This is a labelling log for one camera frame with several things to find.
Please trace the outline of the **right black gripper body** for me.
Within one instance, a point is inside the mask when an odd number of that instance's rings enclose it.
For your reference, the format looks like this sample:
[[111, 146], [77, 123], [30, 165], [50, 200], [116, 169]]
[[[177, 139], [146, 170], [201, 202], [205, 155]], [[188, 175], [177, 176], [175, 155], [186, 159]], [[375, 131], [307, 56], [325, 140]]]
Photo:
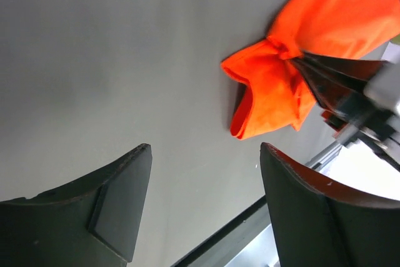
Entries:
[[352, 111], [333, 114], [326, 122], [344, 146], [362, 141], [379, 158], [399, 169], [399, 63], [386, 62], [363, 92], [352, 91]]

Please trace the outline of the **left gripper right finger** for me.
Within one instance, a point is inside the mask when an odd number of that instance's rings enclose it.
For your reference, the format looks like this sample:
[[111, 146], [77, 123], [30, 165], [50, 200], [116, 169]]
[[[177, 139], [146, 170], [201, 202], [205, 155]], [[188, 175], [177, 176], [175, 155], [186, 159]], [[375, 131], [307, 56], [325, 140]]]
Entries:
[[262, 143], [281, 266], [399, 266], [399, 201], [354, 189]]

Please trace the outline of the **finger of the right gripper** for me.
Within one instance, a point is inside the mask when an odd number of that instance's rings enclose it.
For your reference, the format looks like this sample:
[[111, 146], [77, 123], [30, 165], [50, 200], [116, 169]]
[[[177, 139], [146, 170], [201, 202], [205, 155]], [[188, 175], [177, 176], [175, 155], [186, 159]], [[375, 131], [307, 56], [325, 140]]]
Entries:
[[345, 59], [305, 53], [292, 62], [300, 69], [314, 71], [330, 82], [363, 92], [367, 83], [386, 67], [385, 61]]
[[314, 71], [300, 69], [293, 62], [292, 64], [301, 73], [320, 107], [333, 114], [349, 114], [352, 111], [352, 91], [349, 88], [332, 83]]

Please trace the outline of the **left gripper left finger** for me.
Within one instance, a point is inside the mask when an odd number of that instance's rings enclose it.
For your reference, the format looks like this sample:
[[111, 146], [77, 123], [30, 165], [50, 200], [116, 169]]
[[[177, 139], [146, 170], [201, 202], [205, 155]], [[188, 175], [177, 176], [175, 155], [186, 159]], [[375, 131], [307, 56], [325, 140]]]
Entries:
[[2, 266], [126, 266], [133, 260], [152, 166], [140, 144], [37, 196], [1, 203]]

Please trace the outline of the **orange t shirt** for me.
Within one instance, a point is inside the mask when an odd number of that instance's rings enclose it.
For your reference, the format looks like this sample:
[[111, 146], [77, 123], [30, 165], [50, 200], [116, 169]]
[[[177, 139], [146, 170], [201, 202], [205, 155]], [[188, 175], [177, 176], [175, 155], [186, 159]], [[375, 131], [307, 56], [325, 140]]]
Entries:
[[399, 34], [399, 0], [289, 0], [266, 37], [222, 64], [245, 85], [230, 131], [240, 140], [285, 126], [299, 130], [315, 98], [292, 58], [359, 59]]

